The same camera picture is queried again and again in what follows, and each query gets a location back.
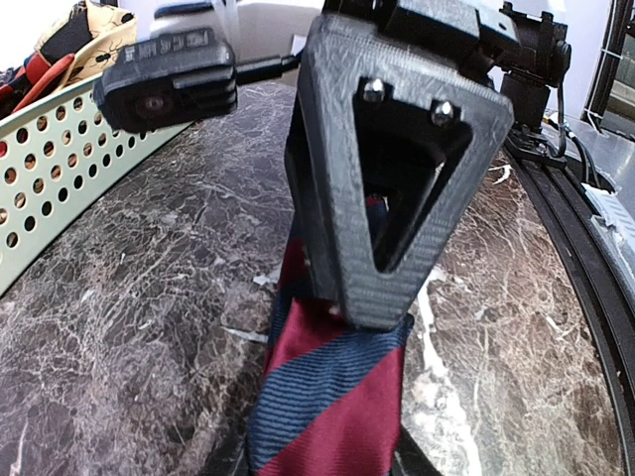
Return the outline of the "red navy striped tie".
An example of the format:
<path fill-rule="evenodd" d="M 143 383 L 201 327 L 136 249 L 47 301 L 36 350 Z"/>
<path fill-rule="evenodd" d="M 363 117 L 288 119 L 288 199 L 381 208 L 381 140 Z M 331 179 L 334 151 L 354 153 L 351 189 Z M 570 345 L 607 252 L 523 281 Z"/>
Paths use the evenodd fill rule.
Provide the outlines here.
<path fill-rule="evenodd" d="M 406 341 L 414 318 L 355 330 L 313 296 L 292 223 L 271 318 L 264 378 L 247 428 L 253 475 L 387 475 L 400 434 Z"/>

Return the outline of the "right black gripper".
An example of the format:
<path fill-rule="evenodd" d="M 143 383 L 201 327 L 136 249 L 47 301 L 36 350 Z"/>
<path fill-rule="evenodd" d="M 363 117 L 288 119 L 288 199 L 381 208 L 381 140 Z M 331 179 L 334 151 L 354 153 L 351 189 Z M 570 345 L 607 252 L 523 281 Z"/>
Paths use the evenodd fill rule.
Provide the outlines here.
<path fill-rule="evenodd" d="M 444 57 L 477 82 L 499 67 L 517 128 L 541 127 L 554 89 L 557 121 L 565 123 L 571 45 L 568 26 L 550 12 L 534 18 L 509 1 L 498 10 L 466 1 L 325 1 L 321 10 L 371 23 L 381 36 Z"/>

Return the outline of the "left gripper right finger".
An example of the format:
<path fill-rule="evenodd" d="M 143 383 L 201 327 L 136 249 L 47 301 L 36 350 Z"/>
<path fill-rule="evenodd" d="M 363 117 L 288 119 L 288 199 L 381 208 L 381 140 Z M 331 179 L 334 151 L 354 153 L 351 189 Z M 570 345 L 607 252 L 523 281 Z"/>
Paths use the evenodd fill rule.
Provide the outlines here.
<path fill-rule="evenodd" d="M 404 426 L 391 466 L 392 476 L 442 476 Z"/>

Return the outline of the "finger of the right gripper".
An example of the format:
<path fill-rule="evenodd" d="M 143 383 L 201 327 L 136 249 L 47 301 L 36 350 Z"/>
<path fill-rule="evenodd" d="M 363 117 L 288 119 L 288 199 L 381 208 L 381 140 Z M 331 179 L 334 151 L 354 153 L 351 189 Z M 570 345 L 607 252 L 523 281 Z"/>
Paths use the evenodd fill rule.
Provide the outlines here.
<path fill-rule="evenodd" d="M 285 150 L 285 167 L 308 259 L 316 298 L 340 302 L 341 267 L 337 249 L 335 140 L 319 105 L 295 95 Z"/>
<path fill-rule="evenodd" d="M 514 113 L 487 79 L 371 23 L 313 20 L 297 94 L 336 141 L 336 304 L 351 326 L 397 325 L 499 152 Z"/>

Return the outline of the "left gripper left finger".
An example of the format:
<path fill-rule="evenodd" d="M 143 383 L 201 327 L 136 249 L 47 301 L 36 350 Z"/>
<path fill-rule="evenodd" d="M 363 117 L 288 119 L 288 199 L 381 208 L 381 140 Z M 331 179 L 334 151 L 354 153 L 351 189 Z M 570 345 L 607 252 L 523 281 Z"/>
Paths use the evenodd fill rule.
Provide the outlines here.
<path fill-rule="evenodd" d="M 241 448 L 235 456 L 230 469 L 230 476 L 250 476 L 250 469 L 245 453 L 245 449 Z"/>

